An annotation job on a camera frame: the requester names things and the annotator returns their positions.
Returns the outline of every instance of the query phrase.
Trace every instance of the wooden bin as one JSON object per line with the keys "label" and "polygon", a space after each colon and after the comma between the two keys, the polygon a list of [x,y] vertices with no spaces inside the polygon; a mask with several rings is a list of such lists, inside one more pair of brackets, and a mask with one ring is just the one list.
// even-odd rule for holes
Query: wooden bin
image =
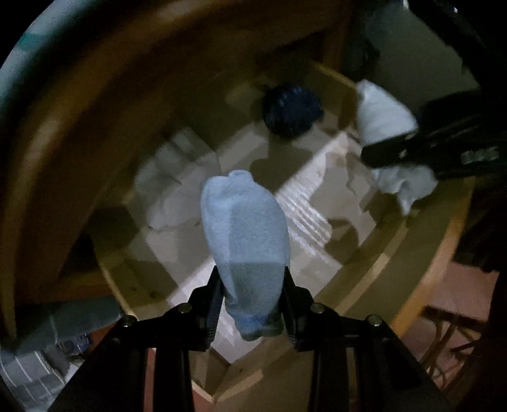
{"label": "wooden bin", "polygon": [[[349,5],[347,0],[148,2],[58,71],[22,119],[6,170],[0,238],[6,330],[16,334],[15,296],[41,301],[50,285],[68,287],[68,279],[67,286],[59,283],[60,270],[108,183],[155,134],[188,115],[195,102],[189,96],[232,67],[255,78],[260,69],[254,60],[276,60],[277,49],[296,41],[293,48],[300,51],[324,47],[318,57],[336,66]],[[329,67],[309,64],[293,75],[340,118],[355,106],[353,85]],[[316,300],[345,316],[377,313],[402,335],[454,253],[472,184],[440,183],[408,218],[396,207],[387,210]],[[133,299],[140,294],[128,295],[106,277],[123,307],[136,313]],[[150,306],[149,296],[142,299],[143,310],[148,307],[142,317],[166,308]],[[209,395],[216,410],[305,410],[311,365],[311,354],[295,353],[283,336],[267,339],[231,364],[225,376],[219,374]]]}

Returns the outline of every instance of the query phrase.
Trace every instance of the wooden floor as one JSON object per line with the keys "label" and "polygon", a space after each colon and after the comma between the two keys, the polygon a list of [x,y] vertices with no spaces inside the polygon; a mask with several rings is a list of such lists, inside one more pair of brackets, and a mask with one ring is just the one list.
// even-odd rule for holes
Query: wooden floor
{"label": "wooden floor", "polygon": [[[155,356],[156,353],[153,349],[148,351],[148,363],[146,366],[146,382],[144,387],[144,408],[143,412],[153,411],[153,378],[155,373]],[[213,407],[211,402],[208,402],[197,392],[194,395],[194,408],[195,412],[209,412]],[[171,410],[170,400],[167,401],[167,410]]]}
{"label": "wooden floor", "polygon": [[[486,321],[497,277],[496,272],[484,273],[478,268],[451,262],[428,305]],[[402,340],[414,356],[421,359],[430,347],[435,331],[434,323],[418,318]],[[442,370],[452,368],[457,361],[450,349],[466,343],[468,341],[463,335],[454,333],[437,359],[439,367]]]}

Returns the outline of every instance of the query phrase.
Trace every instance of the wooden edge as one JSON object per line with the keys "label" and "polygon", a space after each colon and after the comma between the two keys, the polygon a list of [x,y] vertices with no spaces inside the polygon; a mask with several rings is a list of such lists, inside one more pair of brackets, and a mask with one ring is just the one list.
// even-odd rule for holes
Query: wooden edge
{"label": "wooden edge", "polygon": [[46,89],[24,121],[7,172],[0,228],[0,309],[10,337],[16,336],[14,272],[21,230],[37,176],[69,128],[111,79],[139,53],[200,17],[234,0],[181,0],[143,10],[110,33]]}
{"label": "wooden edge", "polygon": [[357,3],[353,0],[342,0],[339,3],[340,20],[325,35],[322,61],[328,67],[339,71],[345,52],[345,46]]}
{"label": "wooden edge", "polygon": [[344,86],[348,87],[351,91],[356,91],[356,85],[355,83],[350,80],[348,77],[345,77],[343,74],[338,73],[336,70],[332,69],[331,67],[328,67],[322,63],[318,63],[316,61],[312,62],[312,65],[322,72],[324,75],[330,77],[331,79],[340,82]]}
{"label": "wooden edge", "polygon": [[106,282],[102,270],[97,267],[97,269],[87,272],[66,273],[57,282],[43,287],[36,300],[20,300],[19,303],[68,302],[111,295],[111,288]]}
{"label": "wooden edge", "polygon": [[208,394],[209,402],[224,379],[230,363],[227,362],[215,349],[206,352],[189,352],[190,371],[195,385]]}
{"label": "wooden edge", "polygon": [[451,217],[444,238],[440,243],[431,264],[419,281],[417,288],[407,299],[391,323],[391,328],[398,336],[403,336],[410,325],[427,305],[427,301],[442,280],[447,265],[454,256],[461,233],[466,223],[470,200],[474,192],[475,178],[463,180],[466,195],[458,202]]}
{"label": "wooden edge", "polygon": [[200,396],[202,396],[205,400],[207,400],[209,403],[213,402],[213,396],[207,393],[203,388],[199,386],[198,383],[196,383],[194,380],[192,380],[192,390],[197,392]]}
{"label": "wooden edge", "polygon": [[[462,184],[464,185],[465,195],[452,208],[453,212],[445,229],[445,234],[427,270],[424,272],[424,276],[417,287],[414,288],[408,300],[402,305],[395,318],[390,322],[391,328],[398,335],[402,335],[407,330],[411,322],[415,320],[421,309],[426,305],[428,297],[438,284],[447,263],[452,258],[466,220],[466,213],[473,192],[473,178],[466,179]],[[390,235],[388,239],[384,239],[382,250],[377,250],[375,243],[379,241],[379,236],[382,236],[382,231],[386,228],[377,226],[365,243],[357,250],[351,261],[316,296],[316,300],[345,314],[350,308],[354,307],[358,297],[371,287],[380,272],[387,267],[391,257],[401,247],[410,230],[410,227],[407,227],[405,218],[395,219],[393,222],[388,223],[388,227],[390,229],[387,232],[390,232]],[[347,280],[349,280],[348,275],[357,274],[356,271],[361,275],[360,281],[353,285],[347,283]],[[346,279],[341,280],[338,275],[342,275]],[[257,384],[263,378],[263,368],[276,362],[291,350],[292,347],[288,344],[285,336],[270,339],[269,341],[265,340],[253,352],[231,365],[214,396],[215,400],[224,401]]]}
{"label": "wooden edge", "polygon": [[109,286],[113,296],[118,301],[118,303],[120,304],[120,306],[121,306],[122,310],[125,312],[125,314],[138,317],[138,316],[136,316],[134,308],[130,307],[129,303],[123,297],[119,287],[117,286],[116,282],[113,280],[111,274],[109,273],[108,268],[105,265],[101,264],[100,260],[99,260],[99,266],[100,266],[100,270],[102,271],[102,274],[104,276],[104,279],[105,279],[107,285]]}

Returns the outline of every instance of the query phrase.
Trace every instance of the curved wooden rim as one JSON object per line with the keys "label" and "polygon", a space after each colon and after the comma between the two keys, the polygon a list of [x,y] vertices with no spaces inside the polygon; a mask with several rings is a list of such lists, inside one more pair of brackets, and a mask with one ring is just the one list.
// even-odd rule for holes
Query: curved wooden rim
{"label": "curved wooden rim", "polygon": [[[439,284],[448,262],[452,259],[465,224],[474,179],[445,182],[443,185],[451,188],[448,190],[450,198],[446,198],[447,191],[443,188],[443,190],[430,196],[426,201],[426,205],[423,206],[432,208],[435,206],[434,202],[436,202],[440,204],[438,208],[440,212],[443,211],[444,214],[447,214],[448,224],[438,230],[441,231],[442,236],[439,237],[441,241],[432,248],[431,257],[429,259],[424,258],[423,262],[420,262],[420,269],[424,270],[424,274],[419,278],[408,300],[405,303],[401,303],[399,300],[394,302],[393,306],[397,308],[395,316],[390,319],[385,318],[399,336],[407,331],[420,310],[427,304],[427,300],[435,286]],[[364,318],[369,314],[365,312],[365,306],[369,306],[371,309],[374,306],[371,302],[364,305],[363,302],[358,302],[358,299],[354,297],[348,300],[349,295],[354,294],[356,287],[360,287],[362,293],[372,288],[378,276],[374,276],[374,273],[370,272],[385,271],[387,273],[384,276],[389,275],[391,271],[389,261],[403,259],[404,243],[409,241],[407,229],[410,231],[410,223],[407,227],[407,219],[397,218],[393,214],[390,217],[386,215],[386,217],[388,222],[375,228],[365,243],[357,250],[351,261],[343,266],[335,278],[316,296],[316,301],[323,302],[346,316]],[[431,219],[420,222],[422,224],[418,225],[417,231],[419,233],[416,233],[416,237],[420,234],[421,229],[424,231],[430,221]],[[409,264],[405,266],[407,270],[410,270]],[[360,279],[366,278],[367,281],[357,283],[354,279],[347,279],[349,275],[354,274]],[[389,296],[389,289],[385,286],[384,283],[382,293]],[[258,385],[266,379],[264,370],[268,366],[275,370],[277,368],[283,369],[282,366],[276,366],[277,363],[287,364],[288,359],[294,360],[295,357],[296,353],[292,350],[292,346],[285,336],[263,341],[254,351],[230,366],[214,395],[215,401],[220,403],[248,391],[254,385]]]}
{"label": "curved wooden rim", "polygon": [[35,182],[79,116],[139,53],[234,0],[157,2],[91,48],[31,108],[7,172],[0,231],[0,308],[16,335],[14,272],[26,209]]}

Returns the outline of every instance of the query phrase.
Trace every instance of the sock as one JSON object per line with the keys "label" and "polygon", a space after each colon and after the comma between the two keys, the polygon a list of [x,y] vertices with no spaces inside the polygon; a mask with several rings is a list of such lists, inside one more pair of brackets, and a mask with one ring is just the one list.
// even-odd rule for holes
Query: sock
{"label": "sock", "polygon": [[244,340],[283,330],[278,307],[291,251],[285,214],[245,170],[215,176],[201,195],[204,233],[225,286],[225,307]]}

